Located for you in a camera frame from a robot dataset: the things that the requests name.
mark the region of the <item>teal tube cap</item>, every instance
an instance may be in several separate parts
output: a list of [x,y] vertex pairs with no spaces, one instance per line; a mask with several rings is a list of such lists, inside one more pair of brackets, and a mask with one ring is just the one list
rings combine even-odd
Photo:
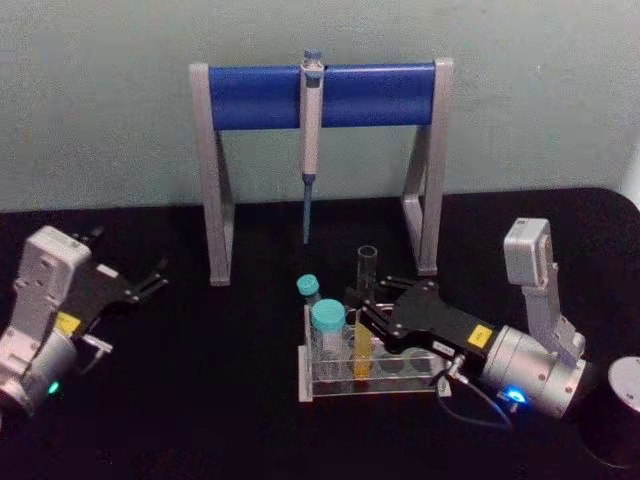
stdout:
[[311,273],[301,276],[296,282],[296,286],[298,287],[298,292],[300,292],[300,295],[303,297],[315,295],[318,293],[318,290],[320,290],[318,279]]
[[325,298],[311,309],[311,321],[321,332],[338,332],[344,327],[346,313],[339,301]]

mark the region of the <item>black table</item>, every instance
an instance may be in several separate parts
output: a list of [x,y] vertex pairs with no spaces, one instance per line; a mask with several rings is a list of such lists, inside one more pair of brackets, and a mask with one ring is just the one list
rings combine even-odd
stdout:
[[[599,465],[575,428],[535,413],[517,432],[478,430],[426,394],[297,401],[301,299],[315,273],[341,298],[356,249],[378,247],[379,275],[415,271],[397,199],[315,202],[311,245],[301,206],[237,209],[232,285],[208,286],[200,207],[1,214],[0,319],[25,238],[43,224],[107,231],[95,256],[132,279],[166,255],[171,284],[128,317],[102,322],[112,355],[63,382],[0,446],[2,479],[409,478],[637,479]],[[507,282],[502,240],[518,216],[551,221],[563,313],[590,360],[640,352],[640,215],[599,189],[449,195],[439,282],[453,305],[525,329],[519,287]]]

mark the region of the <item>green led light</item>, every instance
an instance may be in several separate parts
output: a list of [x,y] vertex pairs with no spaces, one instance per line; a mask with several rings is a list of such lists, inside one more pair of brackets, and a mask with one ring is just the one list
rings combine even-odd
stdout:
[[56,393],[58,390],[60,390],[60,383],[58,382],[53,382],[51,384],[51,386],[49,387],[49,395],[53,395],[54,393]]

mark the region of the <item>light blue wall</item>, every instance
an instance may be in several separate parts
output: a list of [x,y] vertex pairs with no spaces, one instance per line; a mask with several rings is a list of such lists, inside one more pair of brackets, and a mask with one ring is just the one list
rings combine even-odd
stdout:
[[[449,192],[629,185],[639,25],[630,0],[7,0],[0,210],[198,202],[188,64],[297,63],[308,46],[456,60]],[[411,135],[323,131],[316,196],[398,194]],[[296,141],[228,134],[237,199],[300,198]]]

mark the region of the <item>gray stand leg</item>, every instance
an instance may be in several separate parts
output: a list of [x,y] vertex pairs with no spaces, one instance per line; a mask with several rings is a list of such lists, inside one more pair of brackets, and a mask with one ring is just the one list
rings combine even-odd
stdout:
[[[447,163],[447,131],[451,111],[453,60],[438,59],[431,126],[416,132],[407,172],[402,207],[404,210],[418,275],[435,275],[440,235],[440,214]],[[424,205],[420,187],[424,179]]]
[[189,70],[209,246],[210,282],[213,286],[225,286],[231,282],[234,204],[222,139],[220,133],[213,129],[209,65],[196,63],[190,65]]

